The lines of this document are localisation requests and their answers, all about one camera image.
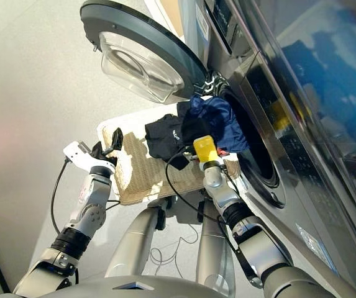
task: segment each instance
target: front-load washing machine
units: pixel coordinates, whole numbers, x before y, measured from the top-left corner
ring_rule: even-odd
[[[356,288],[356,1],[180,8],[187,45],[112,1],[85,2],[81,20],[103,71],[133,92],[227,100],[250,144],[238,154],[249,199],[321,274]]]

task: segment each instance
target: floor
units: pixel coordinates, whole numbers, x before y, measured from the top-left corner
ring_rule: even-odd
[[[103,120],[155,104],[138,98],[102,74],[100,54],[85,38],[80,21],[83,0],[0,0],[0,267],[11,289],[48,247],[53,231],[49,205],[63,148],[73,140],[96,142]],[[143,1],[125,1],[148,14]],[[60,182],[55,217],[63,225],[76,204],[85,173],[70,165]],[[103,276],[126,227],[145,204],[109,211],[81,259],[81,281]],[[153,247],[167,258],[179,237],[194,240],[200,225],[171,215],[156,232]],[[177,263],[194,280],[199,241],[180,245]],[[155,274],[148,262],[144,274]],[[236,264],[237,297],[262,297]],[[173,263],[160,275],[178,276]]]

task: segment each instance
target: label sticker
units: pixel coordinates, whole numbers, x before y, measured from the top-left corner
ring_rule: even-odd
[[[200,28],[200,31],[201,31],[204,39],[206,41],[208,41],[209,26],[203,16],[203,13],[200,10],[200,7],[198,7],[197,3],[196,3],[196,19],[197,19],[198,27]]]
[[[306,243],[306,246],[316,255],[321,261],[338,275],[338,271],[335,268],[331,258],[329,257],[326,248],[321,242],[318,242],[312,235],[310,235],[305,229],[301,228],[297,223],[295,224],[298,228],[299,234],[301,235],[303,241]]]

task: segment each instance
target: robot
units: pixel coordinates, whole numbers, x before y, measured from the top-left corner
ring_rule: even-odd
[[[229,180],[233,181],[209,135],[196,139],[192,148],[182,150],[194,149],[204,171],[203,184],[209,198],[204,201],[203,211],[198,210],[203,217],[203,231],[197,282],[141,275],[153,233],[164,228],[165,211],[171,205],[168,199],[157,199],[148,204],[125,232],[105,278],[72,286],[68,277],[75,273],[88,243],[103,226],[106,202],[114,195],[110,178],[117,160],[106,155],[121,149],[121,130],[114,133],[113,140],[112,148],[106,151],[101,150],[100,143],[91,151],[83,142],[72,142],[64,149],[66,163],[71,161],[89,173],[77,206],[69,222],[23,276],[13,294],[3,294],[0,298],[234,297],[234,282],[229,277],[232,254],[239,260],[249,283],[262,288],[266,298],[334,297],[311,276],[293,266],[284,244],[252,213],[238,189],[228,185]],[[231,229],[237,248],[229,241],[227,228]],[[356,297],[356,291],[344,281],[342,287],[348,296]]]

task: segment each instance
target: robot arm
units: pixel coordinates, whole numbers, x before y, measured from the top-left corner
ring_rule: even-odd
[[[266,298],[333,297],[307,273],[293,266],[284,245],[228,185],[213,139],[198,138],[193,145],[204,171],[204,188],[232,230],[238,246],[234,253],[249,282],[263,288]]]
[[[118,141],[117,150],[121,149],[122,143],[122,140]],[[63,152],[89,175],[68,223],[14,289],[13,293],[22,297],[39,297],[71,285],[68,276],[74,274],[88,243],[102,227],[106,219],[106,203],[113,199],[110,198],[114,195],[110,177],[114,174],[116,159],[106,158],[100,143],[90,151],[83,142],[74,141]]]

